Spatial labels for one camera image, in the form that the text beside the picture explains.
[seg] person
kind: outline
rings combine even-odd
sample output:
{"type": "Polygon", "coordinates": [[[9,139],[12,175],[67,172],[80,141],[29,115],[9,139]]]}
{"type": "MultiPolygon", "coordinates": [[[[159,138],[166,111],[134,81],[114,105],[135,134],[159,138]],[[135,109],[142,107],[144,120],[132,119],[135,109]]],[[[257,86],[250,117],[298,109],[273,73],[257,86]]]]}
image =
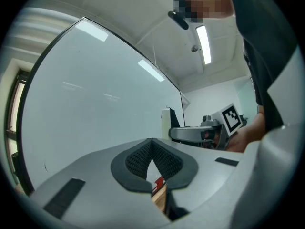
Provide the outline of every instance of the person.
{"type": "Polygon", "coordinates": [[[296,49],[295,34],[274,0],[174,0],[174,11],[191,22],[235,16],[244,38],[244,57],[252,75],[258,114],[240,128],[227,151],[243,152],[250,142],[283,122],[267,93],[296,49]]]}

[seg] black rubber mount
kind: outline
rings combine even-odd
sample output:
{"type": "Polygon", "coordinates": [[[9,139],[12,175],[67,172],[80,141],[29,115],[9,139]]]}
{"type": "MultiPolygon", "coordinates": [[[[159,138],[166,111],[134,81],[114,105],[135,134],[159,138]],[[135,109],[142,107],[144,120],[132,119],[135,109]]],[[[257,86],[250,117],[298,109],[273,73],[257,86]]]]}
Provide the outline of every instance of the black rubber mount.
{"type": "Polygon", "coordinates": [[[44,210],[56,218],[61,219],[85,183],[85,181],[80,179],[70,179],[50,200],[50,202],[47,203],[44,210]]]}
{"type": "Polygon", "coordinates": [[[193,157],[153,138],[119,153],[111,162],[112,175],[126,190],[151,193],[152,185],[146,177],[152,159],[168,192],[188,186],[198,171],[193,157]]]}
{"type": "Polygon", "coordinates": [[[219,163],[223,163],[223,164],[229,165],[229,166],[234,166],[234,167],[236,167],[238,165],[238,161],[227,159],[227,158],[219,157],[219,158],[215,159],[215,161],[219,162],[219,163]]]}
{"type": "Polygon", "coordinates": [[[185,20],[179,15],[179,13],[174,13],[173,11],[169,11],[167,13],[168,17],[170,17],[173,21],[175,21],[182,29],[189,29],[189,25],[185,20]]]}

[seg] ceiling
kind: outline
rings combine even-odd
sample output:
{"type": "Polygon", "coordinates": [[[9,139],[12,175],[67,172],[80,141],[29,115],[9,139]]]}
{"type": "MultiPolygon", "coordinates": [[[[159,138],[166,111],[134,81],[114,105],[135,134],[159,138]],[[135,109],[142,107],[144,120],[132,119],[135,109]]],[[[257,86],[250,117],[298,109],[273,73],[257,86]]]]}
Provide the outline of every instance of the ceiling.
{"type": "Polygon", "coordinates": [[[235,17],[204,20],[212,59],[205,65],[196,33],[202,24],[180,28],[167,16],[173,0],[31,0],[27,7],[89,17],[141,51],[184,93],[249,75],[235,17]]]}

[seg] black mesh pad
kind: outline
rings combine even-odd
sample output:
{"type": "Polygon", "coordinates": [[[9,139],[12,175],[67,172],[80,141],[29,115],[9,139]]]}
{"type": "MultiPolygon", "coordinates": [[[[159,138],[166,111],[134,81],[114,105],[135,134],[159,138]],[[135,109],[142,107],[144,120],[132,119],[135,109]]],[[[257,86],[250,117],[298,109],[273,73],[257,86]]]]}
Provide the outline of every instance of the black mesh pad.
{"type": "Polygon", "coordinates": [[[134,175],[146,180],[147,169],[152,160],[152,143],[148,142],[126,158],[126,167],[134,175]]]}
{"type": "Polygon", "coordinates": [[[183,161],[178,156],[156,142],[152,143],[152,149],[152,159],[165,180],[173,177],[182,169],[183,161]]]}
{"type": "Polygon", "coordinates": [[[152,159],[168,191],[188,186],[198,171],[193,157],[154,138],[119,153],[111,162],[112,175],[129,191],[151,193],[146,177],[152,159]]]}

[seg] ceiling light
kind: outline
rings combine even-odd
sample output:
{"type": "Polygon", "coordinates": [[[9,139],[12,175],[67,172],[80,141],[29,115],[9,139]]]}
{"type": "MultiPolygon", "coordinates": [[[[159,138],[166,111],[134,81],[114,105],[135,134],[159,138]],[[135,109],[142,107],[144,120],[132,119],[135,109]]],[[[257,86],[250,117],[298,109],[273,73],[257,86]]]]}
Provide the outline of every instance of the ceiling light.
{"type": "Polygon", "coordinates": [[[158,81],[164,81],[164,78],[154,69],[152,68],[145,60],[141,60],[138,64],[145,69],[149,74],[151,74],[158,81]]]}
{"type": "Polygon", "coordinates": [[[95,25],[87,20],[78,23],[75,27],[103,42],[106,41],[108,37],[108,33],[106,33],[100,26],[95,25]]]}
{"type": "Polygon", "coordinates": [[[208,64],[211,62],[211,52],[210,52],[210,45],[209,45],[209,39],[208,34],[206,33],[205,26],[200,26],[196,28],[198,37],[200,40],[203,57],[204,57],[204,63],[208,64]]]}

